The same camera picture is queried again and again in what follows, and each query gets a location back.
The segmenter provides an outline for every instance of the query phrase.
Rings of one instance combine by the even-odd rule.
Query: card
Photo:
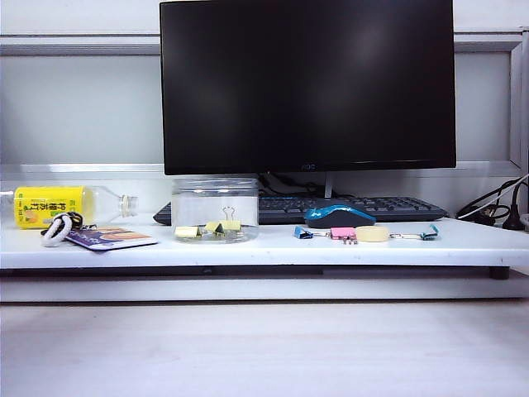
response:
[[[66,240],[94,251],[108,251],[129,246],[146,246],[158,242],[151,236],[121,227],[72,229],[66,236]]]

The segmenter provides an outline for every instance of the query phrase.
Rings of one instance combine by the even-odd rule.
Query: blue and black mouse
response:
[[[305,212],[305,223],[316,229],[329,227],[371,226],[377,220],[371,215],[350,205],[331,205],[324,208],[309,209]]]

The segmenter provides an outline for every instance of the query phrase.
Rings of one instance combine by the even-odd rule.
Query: key ring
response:
[[[42,246],[57,246],[72,229],[83,227],[83,216],[80,213],[69,212],[55,215],[50,226],[41,232]]]

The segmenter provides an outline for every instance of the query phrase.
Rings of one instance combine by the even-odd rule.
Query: monitor screen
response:
[[[167,175],[455,166],[451,0],[160,4]]]

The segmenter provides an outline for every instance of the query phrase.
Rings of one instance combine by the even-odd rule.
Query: keyboard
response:
[[[377,222],[434,221],[448,213],[434,204],[413,197],[355,197],[309,198],[266,196],[259,197],[259,225],[305,223],[304,213],[311,208],[329,205],[352,205],[376,218]],[[165,205],[154,217],[163,225],[171,224],[171,203]]]

